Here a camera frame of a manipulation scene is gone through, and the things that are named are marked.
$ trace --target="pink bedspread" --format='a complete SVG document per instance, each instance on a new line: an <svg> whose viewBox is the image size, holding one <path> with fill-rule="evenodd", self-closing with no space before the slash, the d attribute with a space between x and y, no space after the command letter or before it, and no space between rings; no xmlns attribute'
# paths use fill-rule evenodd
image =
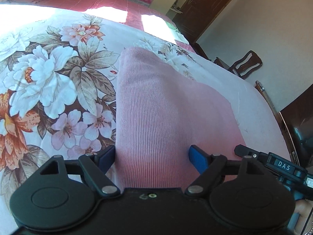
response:
<svg viewBox="0 0 313 235"><path fill-rule="evenodd" d="M39 3L36 3L36 5L80 12L85 12L88 10L88 14L120 22L121 24L125 24L142 31L144 31L144 29L141 21L141 15L156 15L157 17L162 18L164 21L175 25L167 16L160 14L158 11L127 0L43 0ZM123 20L124 22L118 20L118 16L116 20L114 20L112 17L108 18L108 13L112 14L112 12L101 9L104 7L112 7L121 11L126 11L127 17L125 20ZM186 45L179 41L176 41L176 44L195 53L190 45Z"/></svg>

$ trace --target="orange flower print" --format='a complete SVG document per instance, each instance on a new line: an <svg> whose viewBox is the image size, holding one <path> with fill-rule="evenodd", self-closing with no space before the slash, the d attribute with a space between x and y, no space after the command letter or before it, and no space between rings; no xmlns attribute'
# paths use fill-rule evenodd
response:
<svg viewBox="0 0 313 235"><path fill-rule="evenodd" d="M100 41L101 37L105 36L102 32L99 32L99 26L91 26L90 24L72 24L72 26L65 26L59 33L62 35L61 41L69 42L72 46L77 46L78 43L85 42L91 37L97 37Z"/></svg>
<svg viewBox="0 0 313 235"><path fill-rule="evenodd" d="M21 118L18 114L10 116L9 93L0 94L0 171L5 167L18 168L18 161L28 152L24 132L32 132L38 125L39 115L30 110Z"/></svg>

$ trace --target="floral bedsheet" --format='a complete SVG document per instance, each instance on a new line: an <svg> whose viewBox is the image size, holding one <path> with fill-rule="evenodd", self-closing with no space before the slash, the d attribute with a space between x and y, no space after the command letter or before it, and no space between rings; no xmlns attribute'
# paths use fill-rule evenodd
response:
<svg viewBox="0 0 313 235"><path fill-rule="evenodd" d="M1 235L16 228L8 210L10 196L51 156L75 159L114 144L116 78L125 48L151 50L186 77L221 92L231 102L249 147L247 138L254 135L250 128L259 123L262 130L272 123L269 108L269 118L254 118L253 125L244 118L249 112L240 102L255 98L256 110L265 102L252 86L172 43L75 11L28 5L0 5L0 11L11 15L10 23L0 22ZM269 146L284 144L276 129L269 130ZM264 145L256 139L254 135L254 146Z"/></svg>

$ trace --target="sunlight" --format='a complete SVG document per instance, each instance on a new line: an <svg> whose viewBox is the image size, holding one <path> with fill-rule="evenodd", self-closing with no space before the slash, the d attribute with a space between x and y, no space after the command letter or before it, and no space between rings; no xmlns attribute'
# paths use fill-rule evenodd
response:
<svg viewBox="0 0 313 235"><path fill-rule="evenodd" d="M122 11L113 7L88 9L85 13L120 23L125 23L127 18L127 11Z"/></svg>
<svg viewBox="0 0 313 235"><path fill-rule="evenodd" d="M142 15L141 21L143 25L143 30L146 33L176 44L175 37L173 36L172 31L162 18L155 15Z"/></svg>
<svg viewBox="0 0 313 235"><path fill-rule="evenodd" d="M56 8L39 7L31 5L0 5L2 15L7 15L8 20L0 21L1 33L10 32L35 21L45 20L54 15ZM14 13L21 20L9 20L9 15Z"/></svg>

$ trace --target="pink ribbed cloth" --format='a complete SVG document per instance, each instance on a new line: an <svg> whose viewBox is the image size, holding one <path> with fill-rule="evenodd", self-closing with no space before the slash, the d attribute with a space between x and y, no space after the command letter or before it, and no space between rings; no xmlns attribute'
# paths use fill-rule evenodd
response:
<svg viewBox="0 0 313 235"><path fill-rule="evenodd" d="M193 144L239 160L245 145L230 103L143 48L121 54L116 93L114 182L126 187L185 189L199 173L188 159Z"/></svg>

